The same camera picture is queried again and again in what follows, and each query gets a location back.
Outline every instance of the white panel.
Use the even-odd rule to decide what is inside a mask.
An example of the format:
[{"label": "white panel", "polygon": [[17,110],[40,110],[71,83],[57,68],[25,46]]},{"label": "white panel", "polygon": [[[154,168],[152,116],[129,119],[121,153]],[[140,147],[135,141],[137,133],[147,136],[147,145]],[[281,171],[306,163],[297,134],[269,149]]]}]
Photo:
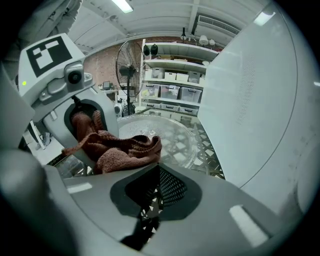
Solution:
[{"label": "white panel", "polygon": [[292,215],[297,204],[304,213],[308,210],[319,188],[320,68],[302,33],[286,14],[283,15],[297,59],[293,113],[270,160],[242,189],[288,220],[295,217]]},{"label": "white panel", "polygon": [[208,66],[198,117],[227,181],[243,186],[268,161],[290,120],[297,65],[281,15],[248,25]]},{"label": "white panel", "polygon": [[275,15],[207,68],[198,118],[226,180],[288,220],[319,185],[320,74],[294,23],[273,4],[265,11]]}]

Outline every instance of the towel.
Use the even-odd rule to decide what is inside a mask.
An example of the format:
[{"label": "towel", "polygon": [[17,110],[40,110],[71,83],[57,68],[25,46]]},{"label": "towel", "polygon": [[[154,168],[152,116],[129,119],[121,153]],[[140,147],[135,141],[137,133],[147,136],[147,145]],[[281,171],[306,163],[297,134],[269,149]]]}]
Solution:
[{"label": "towel", "polygon": [[83,149],[96,162],[94,174],[135,169],[160,160],[160,137],[154,136],[151,140],[144,135],[117,138],[104,130],[99,110],[93,113],[92,119],[83,112],[78,112],[71,121],[79,144],[63,149],[62,153],[68,156]]}]

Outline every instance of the fan grille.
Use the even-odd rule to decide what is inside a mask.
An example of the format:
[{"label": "fan grille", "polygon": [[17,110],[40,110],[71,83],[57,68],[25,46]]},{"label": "fan grille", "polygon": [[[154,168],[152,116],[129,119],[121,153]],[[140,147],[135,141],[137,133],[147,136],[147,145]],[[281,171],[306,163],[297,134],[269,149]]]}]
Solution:
[{"label": "fan grille", "polygon": [[142,52],[141,46],[137,42],[125,42],[119,52],[115,62],[116,77],[120,88],[127,94],[128,76],[123,75],[124,68],[133,69],[132,76],[129,77],[130,97],[135,97],[139,94],[143,78],[145,77],[145,56]]}]

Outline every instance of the fan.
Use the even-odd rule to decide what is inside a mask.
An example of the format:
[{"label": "fan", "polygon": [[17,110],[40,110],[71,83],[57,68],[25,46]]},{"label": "fan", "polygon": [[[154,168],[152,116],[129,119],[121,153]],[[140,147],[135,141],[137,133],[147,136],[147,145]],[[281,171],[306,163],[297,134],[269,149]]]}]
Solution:
[{"label": "fan", "polygon": [[133,113],[130,97],[140,93],[145,78],[145,55],[137,42],[125,42],[118,52],[115,62],[116,78],[120,88],[127,95],[127,115]]}]

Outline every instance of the mesh panel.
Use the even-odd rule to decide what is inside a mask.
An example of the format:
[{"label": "mesh panel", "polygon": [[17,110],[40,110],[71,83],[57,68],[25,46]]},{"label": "mesh panel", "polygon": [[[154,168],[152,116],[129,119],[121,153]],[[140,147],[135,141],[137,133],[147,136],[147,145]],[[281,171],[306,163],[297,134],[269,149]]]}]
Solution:
[{"label": "mesh panel", "polygon": [[165,207],[174,205],[181,200],[187,191],[187,187],[181,180],[160,168],[160,191]]},{"label": "mesh panel", "polygon": [[155,191],[157,198],[161,199],[159,202],[163,201],[163,206],[169,207],[185,196],[187,187],[165,169],[157,168],[132,181],[125,188],[128,197],[141,207],[148,207],[152,203]]}]

